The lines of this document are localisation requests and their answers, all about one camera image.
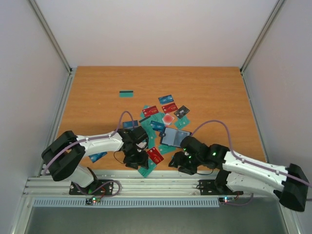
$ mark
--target black card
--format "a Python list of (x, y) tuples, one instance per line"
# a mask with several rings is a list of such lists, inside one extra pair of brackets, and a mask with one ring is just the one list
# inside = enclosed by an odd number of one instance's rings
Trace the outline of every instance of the black card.
[(187, 109), (185, 106), (181, 106), (176, 112), (174, 112), (174, 115), (177, 116), (178, 118), (182, 118), (189, 112), (190, 112), (189, 109)]

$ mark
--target gray floor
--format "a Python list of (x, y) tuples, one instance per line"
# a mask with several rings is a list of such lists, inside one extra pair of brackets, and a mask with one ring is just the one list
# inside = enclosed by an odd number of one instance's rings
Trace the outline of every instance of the gray floor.
[(27, 234), (283, 234), (277, 202), (220, 208), (33, 208)]

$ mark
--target wooden tabletop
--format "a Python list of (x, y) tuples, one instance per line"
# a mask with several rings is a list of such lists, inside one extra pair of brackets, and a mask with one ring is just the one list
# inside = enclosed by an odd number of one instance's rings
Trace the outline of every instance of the wooden tabletop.
[[(119, 97), (120, 90), (133, 90), (134, 96)], [(251, 158), (265, 161), (258, 132), (239, 69), (236, 67), (78, 67), (67, 101), (59, 135), (72, 130), (76, 135), (97, 135), (114, 130), (120, 114), (127, 110), (140, 120), (144, 105), (156, 105), (158, 97), (171, 94), (176, 105), (185, 105), (191, 121), (183, 130), (192, 132), (201, 123), (219, 119), (230, 128), (234, 149)], [(129, 121), (125, 115), (123, 121)], [(194, 135), (208, 146), (228, 146), (224, 127), (211, 123)], [(174, 152), (165, 154), (157, 170), (168, 167)], [(123, 160), (123, 153), (116, 153)], [(92, 163), (89, 157), (81, 165), (92, 169), (125, 169), (113, 153)]]

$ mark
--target ventilation grille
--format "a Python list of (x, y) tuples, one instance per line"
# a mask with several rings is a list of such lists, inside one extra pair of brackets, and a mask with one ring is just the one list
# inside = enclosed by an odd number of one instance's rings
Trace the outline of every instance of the ventilation grille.
[(85, 198), (36, 198), (34, 207), (219, 207), (217, 198), (107, 198), (87, 205)]

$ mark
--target white wall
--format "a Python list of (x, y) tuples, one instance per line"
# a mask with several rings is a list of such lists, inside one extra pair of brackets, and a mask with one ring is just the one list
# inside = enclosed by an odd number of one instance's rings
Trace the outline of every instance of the white wall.
[[(286, 1), (245, 73), (270, 162), (298, 164), (312, 182), (312, 1)], [(312, 202), (299, 213), (312, 233)]]
[(66, 70), (26, 0), (0, 1), (0, 233), (40, 165)]
[(241, 66), (276, 0), (37, 0), (71, 66)]

